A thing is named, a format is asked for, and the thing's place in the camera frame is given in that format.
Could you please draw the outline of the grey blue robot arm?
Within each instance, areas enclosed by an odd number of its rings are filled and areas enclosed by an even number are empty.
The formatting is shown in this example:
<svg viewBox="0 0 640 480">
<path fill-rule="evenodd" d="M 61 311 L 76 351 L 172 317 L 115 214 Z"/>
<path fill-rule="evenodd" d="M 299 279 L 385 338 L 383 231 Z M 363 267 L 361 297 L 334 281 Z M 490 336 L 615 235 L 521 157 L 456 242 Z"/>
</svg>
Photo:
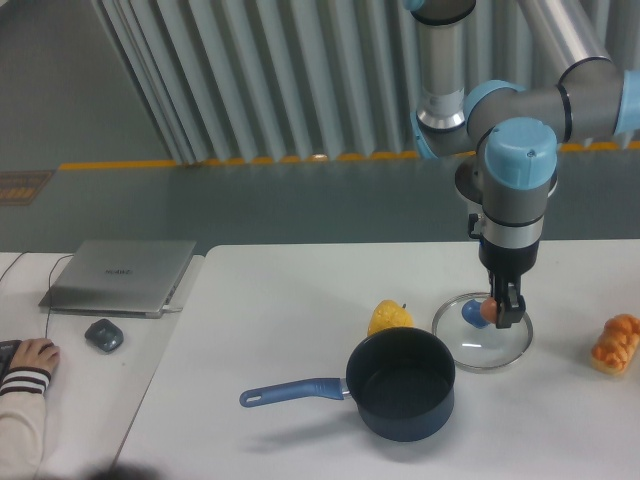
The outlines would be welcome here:
<svg viewBox="0 0 640 480">
<path fill-rule="evenodd" d="M 469 203 L 468 234 L 479 242 L 500 329 L 526 312 L 521 278 L 535 264 L 560 145 L 639 127 L 639 74 L 620 71 L 577 1 L 524 1 L 520 8 L 557 75 L 529 90 L 491 80 L 466 90 L 461 34 L 472 1 L 408 1 L 405 8 L 436 54 L 423 63 L 424 96 L 412 117 L 419 151 L 476 159 L 457 172 Z"/>
</svg>

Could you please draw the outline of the white sleeved forearm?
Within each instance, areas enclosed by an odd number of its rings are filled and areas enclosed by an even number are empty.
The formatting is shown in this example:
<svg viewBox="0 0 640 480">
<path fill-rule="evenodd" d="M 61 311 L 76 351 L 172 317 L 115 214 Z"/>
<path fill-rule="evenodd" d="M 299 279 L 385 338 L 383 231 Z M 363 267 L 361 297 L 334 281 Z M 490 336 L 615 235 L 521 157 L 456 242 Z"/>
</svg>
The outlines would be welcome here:
<svg viewBox="0 0 640 480">
<path fill-rule="evenodd" d="M 43 457 L 51 374 L 11 368 L 1 384 L 1 478 L 34 479 Z"/>
</svg>

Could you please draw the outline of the person's hand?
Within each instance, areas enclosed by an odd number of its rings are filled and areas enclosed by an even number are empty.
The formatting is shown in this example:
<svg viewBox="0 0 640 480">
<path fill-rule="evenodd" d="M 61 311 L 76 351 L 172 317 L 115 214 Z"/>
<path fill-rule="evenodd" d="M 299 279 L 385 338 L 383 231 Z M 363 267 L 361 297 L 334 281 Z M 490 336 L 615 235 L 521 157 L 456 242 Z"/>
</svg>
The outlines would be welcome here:
<svg viewBox="0 0 640 480">
<path fill-rule="evenodd" d="M 48 338 L 21 342 L 10 363 L 11 369 L 37 369 L 52 375 L 60 361 L 60 348 Z"/>
</svg>

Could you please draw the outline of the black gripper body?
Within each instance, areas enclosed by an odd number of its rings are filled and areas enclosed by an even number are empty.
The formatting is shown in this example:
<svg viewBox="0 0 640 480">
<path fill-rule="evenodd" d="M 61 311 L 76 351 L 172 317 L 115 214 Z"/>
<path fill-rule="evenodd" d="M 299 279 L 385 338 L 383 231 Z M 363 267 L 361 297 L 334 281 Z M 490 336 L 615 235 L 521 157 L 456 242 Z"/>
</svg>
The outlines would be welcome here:
<svg viewBox="0 0 640 480">
<path fill-rule="evenodd" d="M 522 248 L 504 248 L 486 239 L 480 241 L 479 259 L 495 275 L 521 276 L 535 265 L 538 242 Z"/>
</svg>

